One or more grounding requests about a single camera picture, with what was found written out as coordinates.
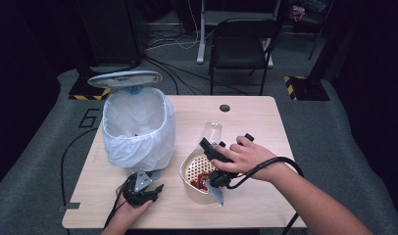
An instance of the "hazard stripe tape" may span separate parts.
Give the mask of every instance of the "hazard stripe tape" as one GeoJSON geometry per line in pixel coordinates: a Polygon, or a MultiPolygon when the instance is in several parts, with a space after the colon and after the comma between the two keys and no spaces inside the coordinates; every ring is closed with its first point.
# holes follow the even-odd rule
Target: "hazard stripe tape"
{"type": "Polygon", "coordinates": [[[71,100],[105,100],[108,97],[111,89],[104,89],[101,95],[70,95],[71,100]]]}
{"type": "Polygon", "coordinates": [[[306,79],[305,76],[285,76],[284,81],[285,81],[285,86],[287,87],[287,92],[288,95],[290,96],[291,100],[297,100],[296,93],[294,92],[293,86],[291,85],[291,77],[299,78],[299,79],[306,79]]]}

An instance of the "wooden table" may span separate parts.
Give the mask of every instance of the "wooden table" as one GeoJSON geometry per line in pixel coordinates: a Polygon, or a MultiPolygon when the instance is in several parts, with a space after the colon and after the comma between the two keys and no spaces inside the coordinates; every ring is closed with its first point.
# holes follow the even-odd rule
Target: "wooden table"
{"type": "MultiPolygon", "coordinates": [[[[187,197],[179,168],[197,147],[206,122],[223,126],[222,140],[229,146],[238,135],[250,133],[255,143],[278,156],[293,159],[282,121],[272,97],[261,96],[168,96],[176,112],[176,148],[169,165],[161,171],[151,189],[164,183],[157,202],[133,228],[262,228],[285,227],[295,210],[268,182],[247,180],[234,190],[223,189],[224,206],[199,205],[187,197]],[[229,105],[230,111],[220,111],[229,105]]],[[[102,126],[96,133],[63,225],[67,228],[102,228],[116,199],[115,189],[129,172],[108,162],[102,126]]],[[[299,218],[295,227],[306,227],[299,218]]]]}

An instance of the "white lid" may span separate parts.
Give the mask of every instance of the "white lid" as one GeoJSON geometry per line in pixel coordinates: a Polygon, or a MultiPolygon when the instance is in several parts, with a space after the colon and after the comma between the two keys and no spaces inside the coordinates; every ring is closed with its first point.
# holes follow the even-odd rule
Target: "white lid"
{"type": "Polygon", "coordinates": [[[161,81],[162,76],[152,70],[116,71],[93,76],[88,79],[88,84],[99,88],[126,88],[145,86],[161,81]]]}

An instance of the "garbage bag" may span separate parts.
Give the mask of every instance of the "garbage bag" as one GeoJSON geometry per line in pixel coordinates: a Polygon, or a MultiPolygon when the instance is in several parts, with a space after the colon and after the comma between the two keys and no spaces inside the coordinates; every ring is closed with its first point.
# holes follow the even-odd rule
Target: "garbage bag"
{"type": "Polygon", "coordinates": [[[166,167],[175,148],[175,113],[159,89],[113,91],[104,105],[103,136],[112,165],[144,171],[166,167]]]}

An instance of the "left hand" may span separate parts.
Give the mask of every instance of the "left hand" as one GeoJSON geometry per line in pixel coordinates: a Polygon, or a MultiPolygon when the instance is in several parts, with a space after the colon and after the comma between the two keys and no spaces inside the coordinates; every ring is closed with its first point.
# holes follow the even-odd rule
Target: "left hand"
{"type": "MultiPolygon", "coordinates": [[[[116,195],[120,193],[120,190],[121,186],[116,189],[116,195]]],[[[147,212],[152,204],[153,201],[150,200],[139,208],[134,208],[132,205],[126,202],[123,194],[121,194],[116,205],[118,209],[102,234],[125,234],[131,225],[145,212],[147,212]]]]}

